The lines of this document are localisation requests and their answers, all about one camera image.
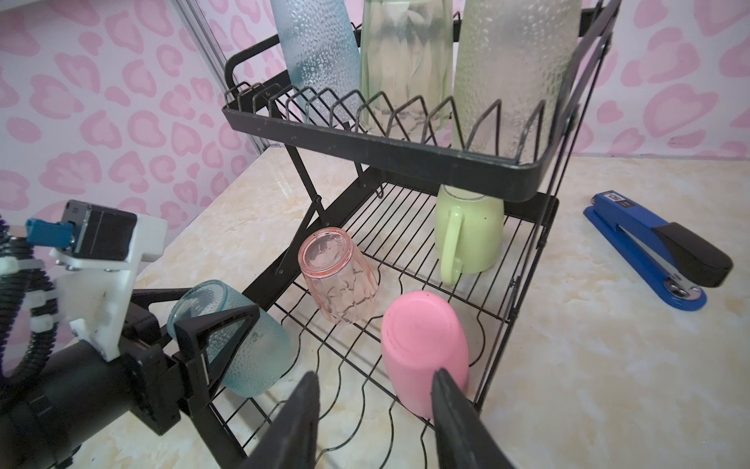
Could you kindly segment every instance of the mug handle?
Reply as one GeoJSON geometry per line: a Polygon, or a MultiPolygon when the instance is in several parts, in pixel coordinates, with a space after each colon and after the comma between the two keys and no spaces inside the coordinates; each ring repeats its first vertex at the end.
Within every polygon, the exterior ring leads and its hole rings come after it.
{"type": "Polygon", "coordinates": [[[464,211],[460,207],[452,206],[448,212],[448,227],[445,230],[445,242],[440,258],[440,277],[446,285],[455,284],[461,274],[462,262],[456,259],[456,247],[463,222],[464,211]]]}

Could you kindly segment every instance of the light green mug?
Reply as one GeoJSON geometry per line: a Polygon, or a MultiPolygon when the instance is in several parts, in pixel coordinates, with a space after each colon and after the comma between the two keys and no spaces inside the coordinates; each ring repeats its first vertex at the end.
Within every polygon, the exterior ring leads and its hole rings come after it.
{"type": "Polygon", "coordinates": [[[492,267],[503,243],[503,201],[441,185],[435,205],[435,247],[440,277],[453,285],[461,273],[492,267]]]}

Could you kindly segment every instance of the dish rack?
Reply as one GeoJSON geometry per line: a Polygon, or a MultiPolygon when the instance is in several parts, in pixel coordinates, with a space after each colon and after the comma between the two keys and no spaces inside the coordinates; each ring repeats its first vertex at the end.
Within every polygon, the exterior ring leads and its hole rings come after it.
{"type": "MultiPolygon", "coordinates": [[[[211,416],[194,422],[221,467],[235,467],[252,451],[296,382],[311,368],[321,387],[317,467],[437,466],[432,422],[401,405],[385,372],[380,356],[382,315],[346,326],[325,321],[300,276],[297,252],[314,231],[342,227],[377,273],[380,314],[407,291],[429,290],[447,299],[469,342],[466,396],[481,412],[546,245],[559,204],[557,193],[610,46],[620,0],[602,3],[582,10],[581,39],[559,96],[555,103],[539,103],[517,154],[510,156],[452,148],[450,129],[436,132],[430,124],[429,116],[450,112],[448,126],[457,126],[462,148],[469,148],[476,128],[492,122],[497,141],[499,101],[488,107],[474,128],[462,129],[452,97],[429,112],[421,97],[395,107],[382,92],[365,100],[357,90],[344,96],[331,89],[300,90],[290,84],[286,71],[265,83],[237,85],[234,68],[279,44],[278,36],[229,59],[225,69],[229,91],[223,108],[227,121],[236,131],[286,146],[310,196],[310,207],[289,248],[243,292],[290,333],[296,344],[294,363],[265,395],[240,398],[220,389],[209,406],[211,416]],[[392,111],[387,122],[378,121],[372,112],[376,99],[384,100],[392,111]],[[356,109],[353,100],[359,102],[356,109]],[[393,128],[401,126],[398,113],[409,106],[421,106],[428,115],[421,140],[388,138],[393,128]],[[550,136],[542,142],[539,128],[549,112],[553,113],[550,136]],[[373,131],[362,125],[365,113],[372,119],[367,127],[373,131]],[[306,123],[310,120],[325,124],[306,123]],[[530,161],[522,161],[524,145],[534,145],[530,161]],[[298,147],[353,161],[356,180],[324,207],[298,147]],[[550,166],[553,169],[547,174],[550,166]],[[543,181],[543,191],[538,191],[543,181]],[[440,184],[505,200],[500,259],[480,274],[462,275],[453,287],[440,282],[433,241],[432,212],[440,184]]],[[[457,17],[455,41],[460,31],[457,17]]],[[[359,44],[359,28],[354,34],[359,44]]]]}

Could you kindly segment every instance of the stapler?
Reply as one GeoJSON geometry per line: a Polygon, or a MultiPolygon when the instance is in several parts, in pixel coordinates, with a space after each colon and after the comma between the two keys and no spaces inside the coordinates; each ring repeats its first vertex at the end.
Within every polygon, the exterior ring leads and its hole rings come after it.
{"type": "Polygon", "coordinates": [[[591,203],[583,214],[670,306],[701,309],[701,287],[720,286],[732,270],[732,259],[717,247],[615,191],[591,203]]]}

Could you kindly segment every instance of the blue cable plug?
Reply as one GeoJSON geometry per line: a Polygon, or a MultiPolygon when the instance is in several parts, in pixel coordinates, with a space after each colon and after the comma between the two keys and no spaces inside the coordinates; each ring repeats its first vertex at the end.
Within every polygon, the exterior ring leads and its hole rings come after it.
{"type": "Polygon", "coordinates": [[[26,221],[26,242],[34,246],[65,250],[73,243],[73,224],[30,218],[26,221]]]}

